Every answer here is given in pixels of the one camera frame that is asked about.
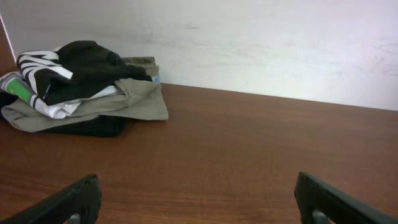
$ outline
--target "wooden table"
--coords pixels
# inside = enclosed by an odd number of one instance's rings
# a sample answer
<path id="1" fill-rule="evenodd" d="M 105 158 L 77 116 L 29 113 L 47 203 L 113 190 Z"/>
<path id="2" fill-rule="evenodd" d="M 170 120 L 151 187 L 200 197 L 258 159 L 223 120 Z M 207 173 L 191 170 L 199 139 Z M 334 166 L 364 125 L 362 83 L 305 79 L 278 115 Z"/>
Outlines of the wooden table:
<path id="1" fill-rule="evenodd" d="M 300 171 L 398 218 L 398 112 L 162 91 L 170 119 L 131 123 L 116 138 L 1 123 L 0 219 L 94 173 L 103 189 L 97 223 L 300 223 Z"/>

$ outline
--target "white wall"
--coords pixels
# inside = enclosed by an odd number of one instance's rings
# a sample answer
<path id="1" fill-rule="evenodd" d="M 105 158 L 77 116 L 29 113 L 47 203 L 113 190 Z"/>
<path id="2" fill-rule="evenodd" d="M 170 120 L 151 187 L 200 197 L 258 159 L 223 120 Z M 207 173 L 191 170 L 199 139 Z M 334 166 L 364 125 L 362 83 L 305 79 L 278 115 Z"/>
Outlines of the white wall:
<path id="1" fill-rule="evenodd" d="M 91 39 L 165 83 L 398 110 L 397 0 L 1 0 L 16 54 Z"/>

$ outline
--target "wood grain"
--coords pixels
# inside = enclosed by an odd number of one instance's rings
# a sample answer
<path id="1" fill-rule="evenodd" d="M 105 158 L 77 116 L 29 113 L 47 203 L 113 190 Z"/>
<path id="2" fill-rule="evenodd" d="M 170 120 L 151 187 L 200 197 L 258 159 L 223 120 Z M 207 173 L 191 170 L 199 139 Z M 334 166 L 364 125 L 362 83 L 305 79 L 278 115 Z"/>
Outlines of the wood grain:
<path id="1" fill-rule="evenodd" d="M 6 31 L 0 17 L 0 77 L 8 72 L 16 71 L 14 57 L 12 56 L 10 45 L 8 44 Z"/>
<path id="2" fill-rule="evenodd" d="M 0 219 L 89 173 L 97 223 L 300 223 L 309 172 L 398 218 L 398 112 L 163 85 L 170 119 L 111 139 L 0 124 Z"/>

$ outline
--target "pile of clothes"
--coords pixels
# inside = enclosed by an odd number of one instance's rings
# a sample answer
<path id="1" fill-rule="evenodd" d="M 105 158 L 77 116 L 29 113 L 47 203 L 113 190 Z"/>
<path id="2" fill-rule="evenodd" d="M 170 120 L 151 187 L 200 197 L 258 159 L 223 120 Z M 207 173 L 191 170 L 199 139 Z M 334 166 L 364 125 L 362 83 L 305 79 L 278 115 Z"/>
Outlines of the pile of clothes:
<path id="1" fill-rule="evenodd" d="M 153 57 L 121 58 L 85 40 L 23 52 L 17 67 L 0 77 L 0 106 L 21 131 L 113 137 L 131 118 L 169 118 Z"/>

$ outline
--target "black cloth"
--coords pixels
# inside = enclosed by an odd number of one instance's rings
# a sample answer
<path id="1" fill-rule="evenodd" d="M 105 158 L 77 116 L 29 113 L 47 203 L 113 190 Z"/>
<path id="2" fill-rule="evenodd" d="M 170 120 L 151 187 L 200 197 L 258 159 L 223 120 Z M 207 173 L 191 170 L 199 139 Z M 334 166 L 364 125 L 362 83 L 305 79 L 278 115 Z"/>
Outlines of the black cloth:
<path id="1" fill-rule="evenodd" d="M 23 52 L 17 66 L 47 105 L 89 98 L 122 78 L 152 81 L 144 68 L 126 65 L 118 54 L 91 40 L 69 43 L 56 52 Z"/>
<path id="2" fill-rule="evenodd" d="M 94 137 L 115 137 L 122 133 L 127 122 L 127 118 L 116 116 L 99 116 L 98 118 L 89 121 L 57 126 L 40 132 L 76 134 Z"/>
<path id="3" fill-rule="evenodd" d="M 0 92 L 0 110 L 3 106 L 8 106 L 11 103 L 15 102 L 17 99 L 18 96 Z M 5 120 L 1 112 L 0 112 L 0 120 Z"/>

